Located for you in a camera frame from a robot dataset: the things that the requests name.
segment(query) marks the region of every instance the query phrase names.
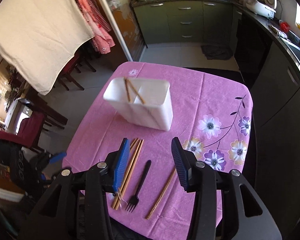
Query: cable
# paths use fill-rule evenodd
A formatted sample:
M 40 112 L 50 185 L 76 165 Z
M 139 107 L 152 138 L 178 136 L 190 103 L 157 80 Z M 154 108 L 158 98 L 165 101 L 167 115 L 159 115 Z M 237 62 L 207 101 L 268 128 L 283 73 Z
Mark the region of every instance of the cable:
M 277 0 L 279 3 L 280 3 L 280 7 L 281 7 L 281 12 L 280 12 L 280 17 L 279 17 L 279 20 L 281 20 L 281 16 L 282 16 L 282 5 L 281 5 L 281 1 L 280 0 Z

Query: rice cooker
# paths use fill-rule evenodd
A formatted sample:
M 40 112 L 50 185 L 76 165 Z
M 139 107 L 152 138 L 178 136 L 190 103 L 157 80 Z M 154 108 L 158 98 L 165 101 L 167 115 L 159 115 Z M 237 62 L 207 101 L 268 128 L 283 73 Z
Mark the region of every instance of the rice cooker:
M 275 9 L 277 7 L 277 0 L 265 0 L 266 4 L 258 2 L 257 0 L 248 0 L 247 8 L 268 19 L 273 19 L 275 17 Z

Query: white flower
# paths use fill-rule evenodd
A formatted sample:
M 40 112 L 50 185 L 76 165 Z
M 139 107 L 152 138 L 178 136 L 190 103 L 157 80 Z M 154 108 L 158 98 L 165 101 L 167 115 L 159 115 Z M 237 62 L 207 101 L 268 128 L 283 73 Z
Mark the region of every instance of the white flower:
M 199 121 L 199 129 L 206 133 L 208 139 L 213 135 L 217 137 L 220 130 L 221 123 L 219 122 L 219 118 L 213 117 L 211 114 L 204 115 L 203 120 Z
M 225 169 L 227 162 L 224 159 L 224 154 L 219 150 L 216 150 L 216 152 L 209 150 L 209 152 L 205 153 L 204 156 L 208 157 L 204 160 L 204 162 L 211 166 L 214 170 L 223 171 Z
M 249 136 L 251 129 L 251 120 L 249 119 L 249 117 L 244 116 L 242 119 L 240 119 L 238 126 L 241 129 L 241 133 L 243 133 L 245 136 Z
M 137 69 L 132 69 L 129 71 L 129 76 L 136 76 L 138 74 L 138 70 Z
M 203 143 L 199 141 L 199 138 L 191 137 L 190 140 L 185 140 L 182 147 L 184 150 L 193 152 L 197 159 L 202 158 Z
M 231 149 L 228 151 L 229 159 L 234 160 L 235 165 L 243 165 L 245 162 L 248 144 L 245 141 L 235 140 L 231 143 Z

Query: chopstick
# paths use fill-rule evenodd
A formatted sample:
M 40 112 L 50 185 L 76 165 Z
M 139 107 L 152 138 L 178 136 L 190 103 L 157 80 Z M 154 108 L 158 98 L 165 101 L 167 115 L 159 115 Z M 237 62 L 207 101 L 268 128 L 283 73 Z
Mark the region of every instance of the chopstick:
M 142 96 L 139 95 L 138 91 L 134 88 L 134 86 L 132 85 L 131 81 L 127 78 L 124 78 L 124 82 L 127 82 L 127 85 L 129 83 L 131 89 L 133 90 L 133 92 L 137 95 L 137 97 L 140 99 L 141 103 L 144 105 L 146 102 L 144 101 L 144 99 L 142 98 Z
M 135 151 L 135 154 L 134 154 L 133 163 L 132 163 L 132 166 L 131 166 L 131 168 L 130 168 L 130 170 L 129 170 L 129 173 L 128 173 L 128 175 L 127 175 L 127 179 L 126 179 L 125 183 L 122 184 L 122 190 L 120 191 L 122 197 L 123 197 L 123 195 L 124 195 L 124 193 L 125 193 L 125 191 L 126 191 L 126 189 L 127 189 L 127 187 L 128 187 L 128 183 L 129 183 L 129 181 L 130 181 L 130 179 L 131 179 L 131 176 L 132 176 L 134 167 L 136 166 L 136 163 L 137 163 L 137 160 L 138 160 L 139 153 L 140 153 L 140 151 L 141 151 L 143 142 L 144 142 L 143 139 L 140 140 L 140 142 L 139 142 L 139 144 L 138 144 L 138 146 L 137 146 L 137 148 L 136 148 L 136 151 Z M 114 209 L 115 209 L 115 210 L 118 210 L 119 205 L 120 205 L 120 200 L 117 201 L 117 203 L 116 203 Z
M 133 147 L 134 147 L 135 145 L 137 145 L 137 148 L 136 148 L 136 150 L 134 151 L 134 153 L 133 153 L 133 155 L 132 155 L 132 157 L 131 157 L 130 163 L 129 163 L 128 166 L 126 167 L 126 171 L 125 171 L 125 173 L 124 173 L 124 177 L 123 177 L 121 186 L 120 186 L 120 188 L 119 188 L 120 192 L 122 192 L 122 187 L 123 187 L 123 185 L 125 184 L 125 182 L 126 182 L 126 180 L 127 180 L 129 171 L 130 171 L 131 166 L 132 166 L 132 164 L 133 164 L 133 160 L 134 160 L 134 158 L 136 157 L 136 153 L 137 153 L 138 147 L 139 147 L 139 145 L 140 145 L 140 142 L 141 142 L 141 140 L 139 140 L 139 138 L 136 138 L 136 139 L 134 139 L 134 140 L 132 141 L 132 143 L 131 143 L 131 145 L 130 145 L 130 151 L 133 149 Z M 112 208 L 115 208 L 118 199 L 119 199 L 118 196 L 116 196 L 116 197 L 114 198 L 114 200 L 113 200 L 113 202 L 112 202 Z
M 170 182 L 172 181 L 172 178 L 173 178 L 173 176 L 175 174 L 175 171 L 176 171 L 176 169 L 174 168 L 173 171 L 170 174 L 170 177 L 169 177 L 168 181 L 164 185 L 164 187 L 163 187 L 163 189 L 162 189 L 162 191 L 161 191 L 161 193 L 160 193 L 157 201 L 154 203 L 154 205 L 153 205 L 152 209 L 150 210 L 149 214 L 146 216 L 146 219 L 149 219 L 151 217 L 152 213 L 154 212 L 154 210 L 157 208 L 157 205 L 159 204 L 159 202 L 162 199 L 164 193 L 166 192 L 166 190 L 167 190 Z
M 129 89 L 128 89 L 128 79 L 127 78 L 124 78 L 124 85 L 126 87 L 128 101 L 129 101 L 129 103 L 131 103 L 130 93 L 129 93 Z

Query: black plastic fork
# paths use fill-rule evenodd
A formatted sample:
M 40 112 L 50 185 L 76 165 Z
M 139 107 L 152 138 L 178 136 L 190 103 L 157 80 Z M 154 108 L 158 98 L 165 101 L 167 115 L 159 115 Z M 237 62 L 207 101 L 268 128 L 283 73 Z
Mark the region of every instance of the black plastic fork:
M 126 206 L 126 210 L 127 210 L 128 212 L 134 211 L 134 209 L 136 208 L 136 206 L 137 206 L 138 203 L 139 203 L 138 193 L 139 193 L 139 191 L 141 190 L 142 184 L 143 184 L 143 182 L 145 181 L 145 178 L 146 178 L 146 176 L 147 176 L 147 174 L 148 174 L 148 171 L 149 171 L 150 166 L 151 166 L 151 160 L 148 160 L 148 161 L 146 162 L 146 165 L 145 165 L 144 169 L 143 169 L 143 172 L 142 172 L 142 175 L 141 175 L 141 179 L 140 179 L 140 181 L 139 181 L 139 184 L 138 184 L 136 193 L 130 197 L 129 203 L 128 203 L 128 205 Z

